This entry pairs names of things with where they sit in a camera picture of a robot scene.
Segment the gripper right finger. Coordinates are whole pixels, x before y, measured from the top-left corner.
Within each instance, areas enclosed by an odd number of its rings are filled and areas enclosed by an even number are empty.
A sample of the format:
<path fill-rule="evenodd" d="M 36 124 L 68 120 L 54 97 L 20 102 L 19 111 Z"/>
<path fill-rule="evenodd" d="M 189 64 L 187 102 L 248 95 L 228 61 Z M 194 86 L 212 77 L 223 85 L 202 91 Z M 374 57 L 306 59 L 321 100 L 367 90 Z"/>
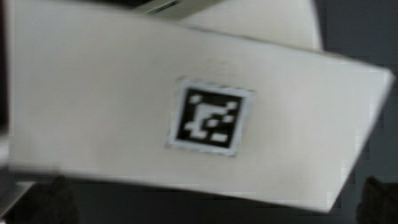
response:
<path fill-rule="evenodd" d="M 398 183 L 370 177 L 356 211 L 358 224 L 398 224 Z"/>

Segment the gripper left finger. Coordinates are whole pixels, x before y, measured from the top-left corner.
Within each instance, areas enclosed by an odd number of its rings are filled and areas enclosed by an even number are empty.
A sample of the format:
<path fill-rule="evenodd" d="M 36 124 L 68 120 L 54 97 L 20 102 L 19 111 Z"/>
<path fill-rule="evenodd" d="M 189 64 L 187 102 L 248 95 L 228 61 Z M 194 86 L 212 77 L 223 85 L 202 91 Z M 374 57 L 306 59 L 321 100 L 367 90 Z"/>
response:
<path fill-rule="evenodd" d="M 74 186 L 65 176 L 47 181 L 0 177 L 0 224 L 81 224 Z"/>

